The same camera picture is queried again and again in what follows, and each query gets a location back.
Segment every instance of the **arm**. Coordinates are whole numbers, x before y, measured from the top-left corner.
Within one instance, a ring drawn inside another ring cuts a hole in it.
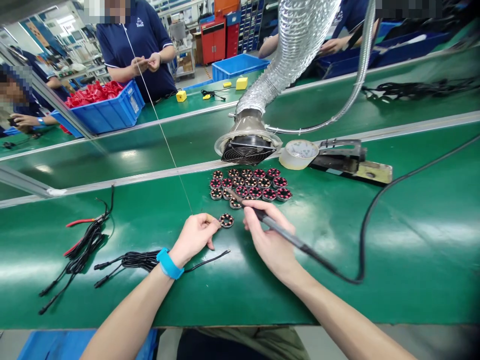
[[[274,53],[275,50],[277,50],[278,45],[279,45],[279,35],[276,34],[274,36],[270,36],[261,45],[260,50],[258,51],[258,58],[263,59],[263,58],[266,58],[267,56],[270,56],[271,54]]]
[[[190,216],[169,253],[175,265],[183,268],[205,245],[213,250],[212,236],[220,227],[206,213]],[[103,322],[80,359],[134,359],[173,283],[157,265]]]
[[[295,228],[270,203],[244,201],[262,209],[286,230]],[[245,208],[245,229],[250,230],[258,254],[273,274],[308,307],[349,360],[415,359],[365,316],[319,284],[295,259],[293,246],[275,231],[264,232],[254,211]]]
[[[62,87],[62,83],[60,82],[59,78],[56,76],[49,77],[46,85],[50,89],[59,89]]]

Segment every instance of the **metal pipe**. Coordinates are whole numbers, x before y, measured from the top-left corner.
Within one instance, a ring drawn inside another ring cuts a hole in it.
[[[367,69],[369,67],[370,52],[372,49],[372,43],[374,41],[372,34],[373,34],[374,23],[375,23],[375,10],[376,10],[375,0],[369,0],[368,7],[366,10],[365,22],[363,23],[362,44],[361,44],[361,50],[360,50],[360,59],[358,62],[358,72],[356,75],[355,83],[353,85],[353,91],[351,92],[350,97],[348,98],[347,102],[342,107],[342,109],[327,121],[324,121],[315,126],[307,127],[304,129],[301,128],[298,130],[289,130],[289,129],[282,129],[282,128],[272,127],[267,125],[265,128],[268,131],[271,131],[273,133],[279,133],[279,134],[298,134],[298,135],[311,133],[321,128],[324,128],[327,125],[330,125],[331,123],[336,122],[352,107],[353,103],[357,99],[362,89],[362,86],[365,82]]]

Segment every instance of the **black cable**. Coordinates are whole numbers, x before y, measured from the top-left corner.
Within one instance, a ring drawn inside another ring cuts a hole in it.
[[[39,315],[43,315],[48,310],[48,308],[55,302],[55,300],[57,300],[58,297],[63,292],[65,292],[65,290],[67,290],[69,285],[74,280],[75,276],[84,270],[90,256],[95,253],[101,245],[104,244],[107,238],[105,234],[102,234],[102,225],[112,213],[112,209],[114,208],[114,186],[111,186],[110,208],[105,201],[99,198],[95,199],[105,205],[105,211],[99,219],[95,220],[88,226],[83,238],[70,251],[65,254],[65,256],[70,259],[70,261],[65,266],[60,275],[49,286],[47,286],[38,294],[38,296],[40,297],[45,296],[61,280],[61,278],[65,274],[71,275],[65,287],[61,289],[54,297],[52,297],[51,300],[44,307],[41,308],[41,310],[38,312]]]
[[[117,257],[115,260],[111,260],[111,261],[107,261],[107,262],[95,265],[93,267],[94,270],[101,270],[101,269],[104,269],[107,266],[110,266],[111,264],[116,263],[117,261],[121,260],[121,264],[119,266],[117,266],[117,268],[115,270],[113,270],[110,274],[108,274],[107,276],[105,276],[102,279],[100,279],[99,281],[97,281],[93,285],[93,287],[94,288],[101,287],[108,279],[110,279],[115,274],[115,272],[118,269],[120,269],[120,267],[130,268],[130,269],[141,268],[141,269],[147,271],[148,273],[150,273],[154,269],[154,267],[157,266],[158,263],[159,263],[157,261],[157,255],[158,255],[159,252],[160,252],[160,250],[149,251],[149,252],[129,251],[125,255]],[[193,270],[195,270],[196,268],[199,268],[202,265],[208,264],[212,261],[215,261],[215,260],[221,258],[222,256],[228,254],[229,252],[230,252],[230,250],[226,250],[226,251],[222,252],[220,255],[218,255],[214,258],[211,258],[209,260],[206,260],[204,262],[201,262],[201,263],[195,265],[194,267],[185,270],[184,272],[185,273],[190,273]]]
[[[364,94],[373,92],[383,92],[383,96],[392,96],[394,100],[400,98],[409,98],[411,100],[420,100],[428,96],[434,98],[443,98],[465,91],[480,89],[480,76],[467,77],[455,80],[442,79],[432,83],[426,82],[386,82],[376,88],[363,86],[361,90]]]
[[[217,93],[218,92],[222,92],[222,91],[225,91],[225,90],[228,90],[228,89],[233,89],[234,86],[230,86],[230,87],[226,87],[226,88],[223,88],[223,89],[220,89],[220,90],[211,90],[211,91],[208,91],[208,90],[200,90],[201,94],[203,96],[207,96],[207,95],[210,95],[212,98],[214,98],[215,96],[219,97],[220,99],[222,99],[223,101],[227,100],[225,97],[223,96],[220,96],[218,95]]]
[[[469,141],[465,142],[464,144],[462,144],[462,145],[454,148],[453,150],[447,152],[446,154],[436,158],[435,160],[417,168],[416,170],[410,171],[409,173],[407,173],[403,176],[400,176],[399,178],[395,179],[394,181],[389,183],[387,186],[385,186],[382,190],[380,190],[375,195],[372,202],[368,206],[368,209],[367,209],[367,211],[365,213],[365,216],[363,217],[363,221],[361,223],[360,241],[359,241],[359,244],[358,244],[358,246],[359,246],[359,251],[358,251],[358,263],[359,263],[358,267],[359,267],[359,269],[358,269],[358,274],[355,278],[348,278],[345,275],[343,275],[342,273],[340,273],[334,265],[332,265],[329,261],[327,261],[326,259],[321,257],[315,250],[313,250],[309,246],[305,245],[304,247],[302,247],[301,250],[304,251],[306,254],[310,255],[315,260],[317,260],[319,263],[321,263],[323,266],[325,266],[331,273],[338,276],[340,279],[346,281],[347,283],[355,284],[355,285],[361,284],[364,280],[364,277],[365,277],[365,238],[367,236],[367,226],[370,222],[370,217],[372,216],[372,212],[373,212],[375,206],[377,206],[377,203],[379,202],[380,197],[383,194],[385,194],[386,191],[391,189],[394,185],[398,184],[399,182],[401,182],[405,179],[408,179],[409,177],[411,177],[415,174],[418,174],[419,172],[431,167],[432,165],[435,165],[435,164],[439,163],[440,161],[452,156],[453,154],[458,153],[459,151],[463,150],[467,146],[476,142],[478,139],[480,139],[480,134],[478,134],[474,138],[470,139]]]

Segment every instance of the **flexible aluminum duct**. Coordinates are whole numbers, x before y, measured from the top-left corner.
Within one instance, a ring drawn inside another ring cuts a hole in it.
[[[236,114],[254,109],[265,113],[284,89],[305,71],[318,53],[341,0],[280,0],[278,47],[265,72],[243,94]]]
[[[287,129],[272,127],[272,126],[266,126],[265,128],[268,131],[271,131],[274,133],[300,135],[304,133],[314,132],[340,119],[355,102],[365,82],[365,76],[367,75],[367,69],[369,67],[372,42],[374,41],[372,37],[372,34],[374,32],[374,23],[375,23],[375,0],[369,0],[368,7],[366,10],[365,22],[363,24],[360,60],[358,62],[358,72],[356,74],[356,80],[353,87],[353,91],[351,92],[350,98],[347,100],[343,108],[335,116],[331,117],[329,120],[324,121],[318,125],[307,127],[304,129],[287,130]]]

